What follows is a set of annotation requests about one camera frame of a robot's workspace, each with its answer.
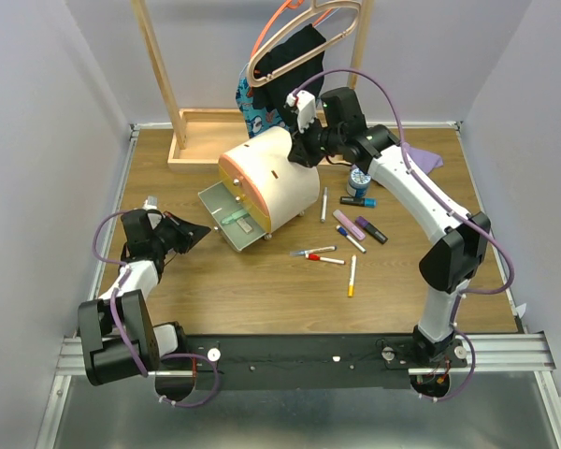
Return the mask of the white grey eraser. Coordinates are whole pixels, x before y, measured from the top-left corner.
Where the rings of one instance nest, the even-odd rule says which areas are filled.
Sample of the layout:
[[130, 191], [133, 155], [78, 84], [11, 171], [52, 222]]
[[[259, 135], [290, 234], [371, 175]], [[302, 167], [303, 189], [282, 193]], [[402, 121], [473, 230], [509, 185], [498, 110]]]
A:
[[247, 223], [245, 220], [240, 219], [237, 220], [237, 225], [239, 226], [240, 229], [242, 229], [246, 234], [249, 234], [253, 231], [252, 226]]

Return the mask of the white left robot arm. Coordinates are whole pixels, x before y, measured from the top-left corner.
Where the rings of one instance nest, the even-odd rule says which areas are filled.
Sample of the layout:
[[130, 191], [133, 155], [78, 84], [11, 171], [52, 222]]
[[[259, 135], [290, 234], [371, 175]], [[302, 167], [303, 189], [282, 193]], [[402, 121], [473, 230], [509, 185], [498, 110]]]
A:
[[78, 329], [85, 373], [93, 385], [109, 384], [159, 368], [179, 369], [189, 355], [177, 324], [154, 329], [146, 299], [162, 280], [166, 258], [186, 254], [211, 228], [192, 224], [169, 211], [122, 210], [110, 214], [99, 228], [119, 218], [126, 242], [118, 260], [93, 249], [93, 255], [114, 264], [119, 274], [101, 296], [78, 308]]

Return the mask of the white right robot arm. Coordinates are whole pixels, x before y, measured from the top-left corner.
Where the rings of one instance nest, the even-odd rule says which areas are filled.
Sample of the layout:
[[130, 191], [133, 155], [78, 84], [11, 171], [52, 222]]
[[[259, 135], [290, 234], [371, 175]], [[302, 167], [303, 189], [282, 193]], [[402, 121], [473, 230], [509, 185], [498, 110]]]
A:
[[368, 126], [353, 89], [337, 88], [320, 99], [305, 90], [288, 93], [285, 107], [296, 116], [290, 161], [316, 167], [324, 158], [341, 155], [387, 189], [425, 232], [432, 246], [419, 270], [428, 290], [412, 332], [411, 354], [422, 366], [435, 365], [453, 341], [459, 295], [484, 259], [488, 217], [472, 215], [452, 201], [386, 126]]

